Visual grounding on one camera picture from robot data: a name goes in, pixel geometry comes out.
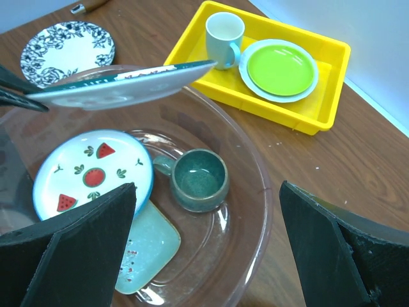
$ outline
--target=green mug handle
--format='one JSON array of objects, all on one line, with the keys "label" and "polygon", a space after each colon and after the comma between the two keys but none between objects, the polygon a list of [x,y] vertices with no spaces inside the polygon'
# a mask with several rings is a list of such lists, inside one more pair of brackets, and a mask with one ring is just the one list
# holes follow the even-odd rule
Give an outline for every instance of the green mug handle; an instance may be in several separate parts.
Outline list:
[{"label": "green mug handle", "polygon": [[170,177],[172,175],[172,170],[175,162],[175,160],[166,157],[165,155],[159,155],[154,158],[153,167],[155,167],[162,174]]}]

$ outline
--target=wood grain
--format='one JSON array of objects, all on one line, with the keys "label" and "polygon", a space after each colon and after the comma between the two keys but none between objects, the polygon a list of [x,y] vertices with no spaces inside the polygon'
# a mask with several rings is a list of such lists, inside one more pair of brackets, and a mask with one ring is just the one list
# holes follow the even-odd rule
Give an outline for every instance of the wood grain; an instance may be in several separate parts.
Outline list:
[{"label": "wood grain", "polygon": [[[261,14],[246,0],[220,2]],[[22,76],[20,53],[33,35],[57,22],[80,19],[111,33],[117,45],[115,63],[161,65],[200,4],[115,0],[79,17],[71,15],[70,6],[1,35],[1,63]],[[334,127],[314,137],[221,106],[264,155],[275,191],[270,243],[240,307],[305,306],[279,206],[283,180],[361,216],[409,231],[409,139],[346,85]]]}]

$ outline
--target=mug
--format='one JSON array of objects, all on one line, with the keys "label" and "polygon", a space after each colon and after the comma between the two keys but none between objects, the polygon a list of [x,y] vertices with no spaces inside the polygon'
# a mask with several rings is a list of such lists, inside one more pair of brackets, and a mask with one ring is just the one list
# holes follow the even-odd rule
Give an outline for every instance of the mug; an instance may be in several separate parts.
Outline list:
[{"label": "mug", "polygon": [[244,29],[243,20],[232,13],[219,12],[207,19],[207,55],[209,59],[217,61],[216,69],[238,66]]},{"label": "mug", "polygon": [[226,164],[207,149],[189,150],[177,160],[159,155],[153,160],[153,166],[170,177],[173,196],[191,212],[216,209],[229,191]]}]

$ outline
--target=white wall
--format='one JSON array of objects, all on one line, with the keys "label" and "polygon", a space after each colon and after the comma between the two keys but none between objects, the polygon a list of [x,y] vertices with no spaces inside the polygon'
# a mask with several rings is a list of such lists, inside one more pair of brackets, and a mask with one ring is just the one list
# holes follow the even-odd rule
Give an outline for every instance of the white wall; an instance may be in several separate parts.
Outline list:
[{"label": "white wall", "polygon": [[409,136],[408,0],[250,2],[272,19],[348,43],[346,82]]},{"label": "white wall", "polygon": [[0,0],[0,33],[74,2],[76,0]]}]

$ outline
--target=yellow plastic bin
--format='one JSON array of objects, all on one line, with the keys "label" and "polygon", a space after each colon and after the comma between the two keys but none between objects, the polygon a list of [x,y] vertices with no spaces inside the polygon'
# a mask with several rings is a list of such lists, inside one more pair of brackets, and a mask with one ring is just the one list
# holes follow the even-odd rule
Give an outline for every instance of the yellow plastic bin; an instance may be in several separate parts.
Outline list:
[{"label": "yellow plastic bin", "polygon": [[237,68],[212,70],[192,84],[208,97],[240,110],[314,135],[329,130],[335,120],[351,49],[347,43],[283,24],[214,1],[202,3],[167,57],[165,65],[207,59],[207,18],[217,12],[231,12],[243,19],[246,29],[242,51],[258,40],[269,38],[293,42],[316,60],[318,85],[306,98],[290,104],[270,102],[254,94],[242,81]]}]

